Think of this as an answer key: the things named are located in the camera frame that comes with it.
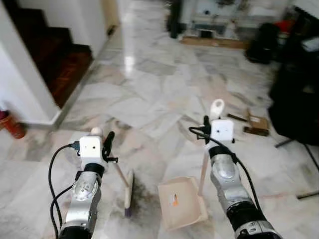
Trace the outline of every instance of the wooden stair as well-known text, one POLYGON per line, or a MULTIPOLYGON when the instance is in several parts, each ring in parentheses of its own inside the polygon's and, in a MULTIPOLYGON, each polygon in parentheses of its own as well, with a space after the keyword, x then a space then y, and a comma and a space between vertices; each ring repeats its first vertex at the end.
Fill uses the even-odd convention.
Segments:
POLYGON ((56 104, 62 108, 84 76, 92 54, 89 46, 73 44, 65 27, 49 27, 40 9, 20 8, 2 0, 56 104))

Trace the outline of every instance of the white dustpan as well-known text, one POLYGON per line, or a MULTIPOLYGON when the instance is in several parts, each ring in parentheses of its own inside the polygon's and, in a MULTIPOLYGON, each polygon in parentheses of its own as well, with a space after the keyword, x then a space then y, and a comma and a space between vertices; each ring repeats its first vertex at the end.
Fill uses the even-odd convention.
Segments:
POLYGON ((182 228, 208 218, 202 197, 207 163, 207 156, 204 156, 199 189, 194 177, 179 177, 159 184, 160 207, 167 230, 182 228))

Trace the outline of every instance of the marble floor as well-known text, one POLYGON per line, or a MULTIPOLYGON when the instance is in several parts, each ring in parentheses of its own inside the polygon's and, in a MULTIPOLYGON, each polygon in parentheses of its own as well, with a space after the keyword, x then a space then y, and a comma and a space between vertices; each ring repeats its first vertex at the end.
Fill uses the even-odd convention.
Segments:
MULTIPOLYGON (((94 239, 231 239, 232 228, 206 175, 209 218, 166 232, 157 185, 178 176, 199 180, 203 142, 187 128, 198 125, 211 102, 223 98, 227 113, 267 116, 275 65, 245 60, 242 50, 188 46, 168 37, 163 3, 133 0, 122 26, 95 61, 69 114, 54 132, 30 129, 20 140, 0 131, 0 238, 52 239, 47 171, 54 151, 95 126, 116 137, 113 153, 124 171, 136 175, 133 217, 123 214, 124 187, 112 165, 103 176, 94 239)), ((287 239, 317 239, 319 197, 298 201, 295 194, 319 189, 319 173, 302 145, 271 129, 269 137, 242 132, 234 121, 233 150, 247 166, 264 214, 287 239)), ((317 158, 317 147, 311 148, 317 158)), ((53 167, 56 192, 72 184, 80 159, 72 149, 53 167)), ((60 200, 66 212, 70 195, 60 200)))

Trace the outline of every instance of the wooden board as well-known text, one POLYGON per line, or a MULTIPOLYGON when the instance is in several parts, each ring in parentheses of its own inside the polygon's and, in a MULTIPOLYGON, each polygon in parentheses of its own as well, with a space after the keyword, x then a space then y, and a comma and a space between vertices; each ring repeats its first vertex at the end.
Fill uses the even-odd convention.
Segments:
POLYGON ((185 36, 181 40, 181 43, 188 45, 228 47, 239 49, 247 49, 249 45, 249 42, 246 41, 217 38, 200 38, 195 36, 185 36))

